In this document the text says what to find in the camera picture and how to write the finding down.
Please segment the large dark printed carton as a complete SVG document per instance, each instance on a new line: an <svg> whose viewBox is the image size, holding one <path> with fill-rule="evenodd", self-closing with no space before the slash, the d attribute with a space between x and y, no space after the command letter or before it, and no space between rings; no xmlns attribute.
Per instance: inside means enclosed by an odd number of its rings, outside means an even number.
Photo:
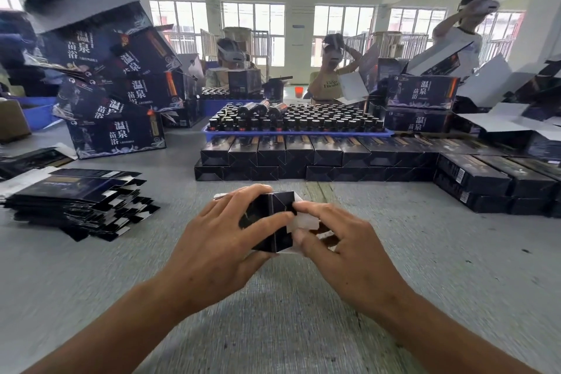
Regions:
<svg viewBox="0 0 561 374"><path fill-rule="evenodd" d="M395 132L446 133L452 117L449 110L388 107L384 127Z"/></svg>
<svg viewBox="0 0 561 374"><path fill-rule="evenodd" d="M387 106L451 110L460 79L444 75L394 75L388 80Z"/></svg>

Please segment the person's right forearm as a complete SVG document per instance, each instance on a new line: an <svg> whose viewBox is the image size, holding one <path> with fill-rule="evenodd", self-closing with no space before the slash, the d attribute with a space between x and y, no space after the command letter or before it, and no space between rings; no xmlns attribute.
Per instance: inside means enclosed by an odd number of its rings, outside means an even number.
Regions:
<svg viewBox="0 0 561 374"><path fill-rule="evenodd" d="M368 315L430 374L540 374L454 321L410 288L373 300Z"/></svg>

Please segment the stack of flat dark cartons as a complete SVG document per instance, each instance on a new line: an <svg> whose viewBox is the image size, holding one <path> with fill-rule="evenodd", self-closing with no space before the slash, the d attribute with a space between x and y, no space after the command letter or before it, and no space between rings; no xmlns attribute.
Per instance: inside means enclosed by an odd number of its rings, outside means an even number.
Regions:
<svg viewBox="0 0 561 374"><path fill-rule="evenodd" d="M0 207L14 221L56 228L76 242L107 242L160 210L141 195L139 172L45 167L0 182Z"/></svg>

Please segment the blue plastic crate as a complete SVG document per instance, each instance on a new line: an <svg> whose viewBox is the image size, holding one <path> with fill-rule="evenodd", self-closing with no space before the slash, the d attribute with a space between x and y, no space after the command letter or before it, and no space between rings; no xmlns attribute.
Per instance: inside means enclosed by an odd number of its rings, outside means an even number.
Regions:
<svg viewBox="0 0 561 374"><path fill-rule="evenodd" d="M44 130L62 119L52 114L56 97L16 97L32 132Z"/></svg>

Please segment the loose flat dark carton blanks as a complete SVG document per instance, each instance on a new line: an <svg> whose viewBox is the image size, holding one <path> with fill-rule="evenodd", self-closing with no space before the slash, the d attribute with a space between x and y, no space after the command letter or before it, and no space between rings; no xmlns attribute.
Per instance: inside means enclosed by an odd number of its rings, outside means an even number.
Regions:
<svg viewBox="0 0 561 374"><path fill-rule="evenodd" d="M77 159L60 147L47 147L17 156L0 156L0 181L5 181L31 170L60 167Z"/></svg>

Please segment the person's left hand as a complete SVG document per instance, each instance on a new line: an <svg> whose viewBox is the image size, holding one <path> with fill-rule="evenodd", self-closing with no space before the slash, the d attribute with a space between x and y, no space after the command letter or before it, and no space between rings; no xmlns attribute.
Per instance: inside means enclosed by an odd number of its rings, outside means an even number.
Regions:
<svg viewBox="0 0 561 374"><path fill-rule="evenodd" d="M242 289L272 254L253 251L259 242L239 242L239 221L253 200L271 190L255 184L211 201L188 223L158 277L178 287L181 299L188 294L211 305Z"/></svg>

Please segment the pile of large printed cartons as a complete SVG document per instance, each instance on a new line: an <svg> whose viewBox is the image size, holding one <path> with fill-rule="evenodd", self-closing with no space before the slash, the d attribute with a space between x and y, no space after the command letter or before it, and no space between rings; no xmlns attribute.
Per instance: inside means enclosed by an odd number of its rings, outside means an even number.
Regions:
<svg viewBox="0 0 561 374"><path fill-rule="evenodd" d="M178 55L141 0L25 0L35 33L26 66L60 73L53 115L79 159L166 147L171 122L197 108L197 54Z"/></svg>

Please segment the blue plastic tray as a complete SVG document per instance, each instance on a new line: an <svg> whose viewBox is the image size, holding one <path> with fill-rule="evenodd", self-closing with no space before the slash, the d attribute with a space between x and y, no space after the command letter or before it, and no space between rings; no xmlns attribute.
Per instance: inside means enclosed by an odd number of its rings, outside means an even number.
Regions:
<svg viewBox="0 0 561 374"><path fill-rule="evenodd" d="M244 139L249 142L259 142L262 137L270 138L280 136L331 136L331 137L376 137L387 138L395 135L393 130L385 129L383 131L279 131L279 130L249 130L249 131L224 131L224 130L210 130L210 123L205 124L200 131L206 138L207 143L215 142L218 140L228 141L234 143L237 139Z"/></svg>

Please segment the stack of long packed boxes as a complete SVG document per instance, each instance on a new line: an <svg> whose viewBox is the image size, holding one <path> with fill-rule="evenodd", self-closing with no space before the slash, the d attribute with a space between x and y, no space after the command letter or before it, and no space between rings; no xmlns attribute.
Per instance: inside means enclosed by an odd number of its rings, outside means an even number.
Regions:
<svg viewBox="0 0 561 374"><path fill-rule="evenodd" d="M440 155L433 182L475 213L561 219L561 169L537 160Z"/></svg>

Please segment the brown cardboard box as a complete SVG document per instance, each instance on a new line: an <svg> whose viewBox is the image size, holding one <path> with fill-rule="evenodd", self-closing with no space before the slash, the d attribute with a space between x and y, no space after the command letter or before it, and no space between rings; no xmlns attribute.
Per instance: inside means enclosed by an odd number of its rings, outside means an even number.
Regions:
<svg viewBox="0 0 561 374"><path fill-rule="evenodd" d="M20 103L0 98L0 144L19 141L31 135Z"/></svg>

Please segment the window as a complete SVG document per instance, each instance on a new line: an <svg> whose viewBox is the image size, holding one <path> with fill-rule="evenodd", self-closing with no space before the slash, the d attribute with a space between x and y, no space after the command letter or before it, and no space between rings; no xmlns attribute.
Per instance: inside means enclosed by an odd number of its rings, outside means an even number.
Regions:
<svg viewBox="0 0 561 374"><path fill-rule="evenodd" d="M271 66L285 65L285 14L284 4L221 2L223 28L248 28L258 32L268 32Z"/></svg>
<svg viewBox="0 0 561 374"><path fill-rule="evenodd" d="M364 52L366 40L373 28L375 7L316 5L311 46L311 66L320 67L324 38L340 33L345 42Z"/></svg>
<svg viewBox="0 0 561 374"><path fill-rule="evenodd" d="M389 31L425 34L432 38L434 28L446 18L446 9L392 8Z"/></svg>
<svg viewBox="0 0 561 374"><path fill-rule="evenodd" d="M499 11L488 15L478 25L476 32L482 37L480 65L498 55L509 59L524 16L525 11Z"/></svg>
<svg viewBox="0 0 561 374"><path fill-rule="evenodd" d="M173 27L163 32L176 53L198 53L202 58L202 32L208 32L207 5L202 1L150 0L155 26Z"/></svg>

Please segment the heap of open white-flapped cartons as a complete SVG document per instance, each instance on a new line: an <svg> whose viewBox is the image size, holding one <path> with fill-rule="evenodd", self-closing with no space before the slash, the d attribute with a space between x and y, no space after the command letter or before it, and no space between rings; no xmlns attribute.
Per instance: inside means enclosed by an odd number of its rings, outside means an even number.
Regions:
<svg viewBox="0 0 561 374"><path fill-rule="evenodd" d="M473 41L449 39L410 59L404 72L459 79L452 112L493 143L561 163L561 59L513 71L502 55L475 68Z"/></svg>

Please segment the person's left forearm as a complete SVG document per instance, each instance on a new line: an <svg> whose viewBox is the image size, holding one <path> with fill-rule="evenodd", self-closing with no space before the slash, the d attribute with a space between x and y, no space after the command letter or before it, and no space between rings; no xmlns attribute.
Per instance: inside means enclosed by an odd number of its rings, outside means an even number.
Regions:
<svg viewBox="0 0 561 374"><path fill-rule="evenodd" d="M155 277L21 374L132 374L173 328L212 303Z"/></svg>

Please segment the dark open carton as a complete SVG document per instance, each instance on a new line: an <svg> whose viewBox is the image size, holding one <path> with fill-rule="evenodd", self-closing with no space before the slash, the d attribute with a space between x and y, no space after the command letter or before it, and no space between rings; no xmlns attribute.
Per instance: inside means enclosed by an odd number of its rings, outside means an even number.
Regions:
<svg viewBox="0 0 561 374"><path fill-rule="evenodd" d="M260 69L228 70L228 89L232 100L257 100L263 89Z"/></svg>

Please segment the group of dark capped bottles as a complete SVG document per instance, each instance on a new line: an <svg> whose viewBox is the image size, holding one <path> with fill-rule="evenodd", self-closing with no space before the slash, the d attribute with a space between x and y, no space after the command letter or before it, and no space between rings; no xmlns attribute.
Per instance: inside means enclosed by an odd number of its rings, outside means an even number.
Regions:
<svg viewBox="0 0 561 374"><path fill-rule="evenodd" d="M210 119L210 130L249 131L383 131L384 121L364 112L356 105L303 105L288 104L290 107L282 120L271 120L254 115L242 119L237 117L237 109L246 103L229 103Z"/></svg>

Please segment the white carton flap sheet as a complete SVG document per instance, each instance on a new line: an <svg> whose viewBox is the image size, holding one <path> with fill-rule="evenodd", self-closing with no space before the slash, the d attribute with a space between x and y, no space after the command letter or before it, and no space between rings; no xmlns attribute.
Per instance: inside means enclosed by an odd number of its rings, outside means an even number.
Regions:
<svg viewBox="0 0 561 374"><path fill-rule="evenodd" d="M355 71L339 75L339 83L342 90L342 96L335 99L338 103L342 105L351 105L367 101L368 90L359 72Z"/></svg>

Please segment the row of small packed boxes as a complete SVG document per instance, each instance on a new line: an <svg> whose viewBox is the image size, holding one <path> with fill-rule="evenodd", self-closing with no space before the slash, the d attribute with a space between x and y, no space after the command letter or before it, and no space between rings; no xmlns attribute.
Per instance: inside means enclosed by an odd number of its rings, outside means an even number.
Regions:
<svg viewBox="0 0 561 374"><path fill-rule="evenodd" d="M194 166L197 181L426 182L437 168L433 142L398 136L220 136Z"/></svg>

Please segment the white headset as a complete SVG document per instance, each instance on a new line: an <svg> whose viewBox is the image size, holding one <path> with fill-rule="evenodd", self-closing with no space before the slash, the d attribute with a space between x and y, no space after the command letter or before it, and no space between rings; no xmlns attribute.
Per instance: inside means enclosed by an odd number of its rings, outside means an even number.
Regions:
<svg viewBox="0 0 561 374"><path fill-rule="evenodd" d="M466 11L465 16L487 16L497 12L500 6L498 0L473 0L466 4L460 4L458 11Z"/></svg>
<svg viewBox="0 0 561 374"><path fill-rule="evenodd" d="M340 33L328 34L323 39L323 52L330 56L330 62L340 63L343 59L344 38Z"/></svg>
<svg viewBox="0 0 561 374"><path fill-rule="evenodd" d="M220 38L216 42L217 59L220 67L229 70L246 69L249 55L231 38Z"/></svg>

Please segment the small dark carton white flap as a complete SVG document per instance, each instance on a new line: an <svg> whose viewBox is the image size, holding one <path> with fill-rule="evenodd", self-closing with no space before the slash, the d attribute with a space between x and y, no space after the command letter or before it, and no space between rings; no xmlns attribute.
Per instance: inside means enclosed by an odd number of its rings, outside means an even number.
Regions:
<svg viewBox="0 0 561 374"><path fill-rule="evenodd" d="M249 204L239 221L241 229L248 228L260 219L279 212L291 212L294 215L287 226L277 229L273 234L253 246L253 251L271 254L301 254L301 249L293 242L292 238L292 233L297 229L309 230L322 241L329 240L331 236L334 236L333 232L326 229L318 218L294 210L293 204L300 201L303 201L303 199L297 193L285 191L261 194Z"/></svg>

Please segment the person's right hand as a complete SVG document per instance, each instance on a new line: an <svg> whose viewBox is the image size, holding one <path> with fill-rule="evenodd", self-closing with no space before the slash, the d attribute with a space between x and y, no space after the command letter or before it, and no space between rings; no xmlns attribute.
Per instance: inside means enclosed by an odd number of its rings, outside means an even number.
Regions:
<svg viewBox="0 0 561 374"><path fill-rule="evenodd" d="M340 298L355 310L369 316L368 307L373 300L410 288L369 222L330 203L302 201L293 207L318 218L333 232L330 249L334 261L316 267Z"/></svg>

